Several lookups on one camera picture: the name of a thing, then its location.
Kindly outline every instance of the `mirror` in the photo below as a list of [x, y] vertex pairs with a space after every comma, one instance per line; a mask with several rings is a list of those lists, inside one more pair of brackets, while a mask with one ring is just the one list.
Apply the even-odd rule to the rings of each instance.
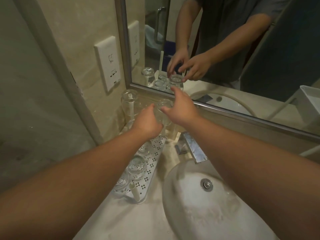
[[320, 134], [318, 0], [141, 1], [133, 83]]

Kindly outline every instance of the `person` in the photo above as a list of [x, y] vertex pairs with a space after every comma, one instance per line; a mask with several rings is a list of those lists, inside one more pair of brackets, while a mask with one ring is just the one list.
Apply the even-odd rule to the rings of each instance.
[[[320, 165], [206, 120], [185, 92], [171, 89], [174, 106], [162, 111], [194, 137], [224, 181], [275, 234], [281, 240], [320, 239]], [[72, 239], [138, 148], [161, 132], [153, 108], [144, 109], [128, 132], [4, 192], [0, 239]]]
[[[223, 84], [239, 79], [250, 44], [260, 37], [290, 0], [186, 0], [176, 23], [176, 53], [167, 67], [171, 77], [190, 68], [183, 82]], [[196, 56], [189, 59], [188, 41], [203, 9]]]

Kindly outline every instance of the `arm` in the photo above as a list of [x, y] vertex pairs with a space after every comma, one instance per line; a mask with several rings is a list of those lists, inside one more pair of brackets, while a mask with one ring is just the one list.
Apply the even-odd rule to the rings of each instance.
[[191, 34], [192, 24], [197, 18], [200, 10], [201, 6], [196, 0], [186, 0], [179, 11], [176, 23], [176, 53], [168, 64], [168, 77], [173, 74], [174, 68], [180, 62], [184, 64], [189, 60], [188, 41]]
[[128, 132], [4, 192], [0, 239], [72, 239], [137, 150], [161, 132], [163, 126], [156, 122], [153, 108], [144, 109]]
[[248, 21], [229, 34], [221, 43], [207, 52], [192, 57], [179, 68], [179, 72], [191, 68], [184, 77], [186, 80], [199, 80], [210, 66], [221, 62], [241, 51], [244, 47], [256, 40], [271, 24], [271, 17], [260, 13], [251, 16]]
[[320, 165], [202, 118], [173, 88], [162, 111], [197, 141], [224, 181], [282, 239], [319, 239]]

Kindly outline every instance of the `forearm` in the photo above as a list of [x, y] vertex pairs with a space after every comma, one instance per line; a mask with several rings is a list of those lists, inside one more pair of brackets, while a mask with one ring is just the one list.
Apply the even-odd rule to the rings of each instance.
[[207, 51], [212, 64], [232, 57], [246, 46], [250, 45], [267, 30], [271, 18], [265, 14], [257, 14], [228, 35], [222, 42]]
[[279, 237], [317, 234], [318, 164], [201, 117], [186, 129], [226, 183]]
[[72, 239], [145, 140], [131, 130], [3, 193], [0, 238]]
[[183, 3], [176, 23], [176, 50], [188, 48], [192, 24], [200, 9], [195, 0], [187, 0]]

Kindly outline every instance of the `sink drain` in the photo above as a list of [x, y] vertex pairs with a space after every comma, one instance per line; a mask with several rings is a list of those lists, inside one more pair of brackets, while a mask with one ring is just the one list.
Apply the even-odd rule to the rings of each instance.
[[200, 186], [206, 192], [210, 192], [214, 188], [212, 182], [207, 178], [201, 179]]

